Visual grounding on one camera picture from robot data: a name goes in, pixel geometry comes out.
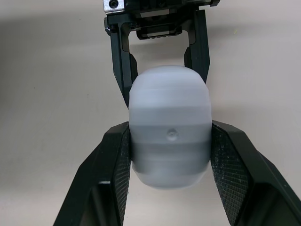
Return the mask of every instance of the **textured gripper pad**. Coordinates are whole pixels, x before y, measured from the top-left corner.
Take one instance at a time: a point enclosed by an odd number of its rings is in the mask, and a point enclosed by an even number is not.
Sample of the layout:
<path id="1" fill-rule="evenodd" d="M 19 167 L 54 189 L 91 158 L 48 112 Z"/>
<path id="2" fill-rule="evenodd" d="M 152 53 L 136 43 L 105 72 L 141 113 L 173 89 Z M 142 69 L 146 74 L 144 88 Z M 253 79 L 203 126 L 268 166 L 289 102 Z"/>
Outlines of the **textured gripper pad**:
<path id="1" fill-rule="evenodd" d="M 212 127 L 211 165 L 229 223 L 237 224 L 250 186 L 250 175 L 227 133 Z"/>
<path id="2" fill-rule="evenodd" d="M 130 179 L 131 159 L 129 155 L 129 140 L 130 133 L 127 129 L 122 142 L 121 150 L 114 169 L 113 183 L 117 200 L 117 206 L 120 217 L 120 224 L 123 225 L 124 214 L 126 211 L 127 193 Z"/>

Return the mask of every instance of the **white table surface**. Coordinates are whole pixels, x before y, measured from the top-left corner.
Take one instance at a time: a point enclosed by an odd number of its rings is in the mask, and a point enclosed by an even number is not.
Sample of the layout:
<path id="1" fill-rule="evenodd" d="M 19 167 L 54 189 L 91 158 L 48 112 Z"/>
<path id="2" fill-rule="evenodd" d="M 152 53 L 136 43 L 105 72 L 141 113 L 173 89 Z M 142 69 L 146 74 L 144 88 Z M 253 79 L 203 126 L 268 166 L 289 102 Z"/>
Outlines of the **white table surface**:
<path id="1" fill-rule="evenodd" d="M 206 10 L 213 119 L 246 132 L 301 197 L 301 2 Z M 101 1 L 0 0 L 0 225 L 53 224 L 79 165 L 128 119 Z M 183 65 L 187 34 L 139 41 L 139 72 Z M 228 225 L 212 171 L 158 191 L 132 172 L 124 226 Z"/>

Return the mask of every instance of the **white plastic ball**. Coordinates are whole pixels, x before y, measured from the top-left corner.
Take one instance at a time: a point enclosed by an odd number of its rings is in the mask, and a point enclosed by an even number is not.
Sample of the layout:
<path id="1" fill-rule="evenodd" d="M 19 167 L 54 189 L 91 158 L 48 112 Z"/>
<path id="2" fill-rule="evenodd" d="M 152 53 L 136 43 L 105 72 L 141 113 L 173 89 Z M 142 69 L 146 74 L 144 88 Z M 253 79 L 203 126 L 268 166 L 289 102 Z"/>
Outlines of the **white plastic ball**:
<path id="1" fill-rule="evenodd" d="M 130 91 L 133 169 L 155 188 L 188 187 L 204 175 L 211 148 L 211 105 L 198 73 L 161 66 L 140 74 Z"/>

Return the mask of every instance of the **small hole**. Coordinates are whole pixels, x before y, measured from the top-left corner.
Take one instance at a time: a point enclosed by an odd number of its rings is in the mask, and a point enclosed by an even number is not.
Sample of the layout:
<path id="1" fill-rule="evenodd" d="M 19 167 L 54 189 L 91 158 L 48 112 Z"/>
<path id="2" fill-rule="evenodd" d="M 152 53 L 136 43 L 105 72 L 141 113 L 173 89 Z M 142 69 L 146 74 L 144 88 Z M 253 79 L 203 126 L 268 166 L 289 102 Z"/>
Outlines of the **small hole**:
<path id="1" fill-rule="evenodd" d="M 117 8 L 117 6 L 118 6 L 118 1 L 117 1 L 117 0 L 111 0 L 111 1 L 109 2 L 109 6 L 110 6 L 111 8 Z"/>

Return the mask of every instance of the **white object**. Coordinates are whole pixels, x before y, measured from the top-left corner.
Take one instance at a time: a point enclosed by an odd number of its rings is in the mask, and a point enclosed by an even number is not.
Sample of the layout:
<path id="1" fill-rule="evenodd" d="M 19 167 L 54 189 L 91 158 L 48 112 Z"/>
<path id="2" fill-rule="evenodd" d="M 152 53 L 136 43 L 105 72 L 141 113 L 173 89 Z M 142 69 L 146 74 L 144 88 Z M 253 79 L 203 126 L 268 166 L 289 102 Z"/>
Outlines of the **white object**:
<path id="1" fill-rule="evenodd" d="M 195 71 L 161 66 L 140 74 L 130 91 L 133 169 L 155 188 L 197 183 L 210 158 L 211 105 Z"/>

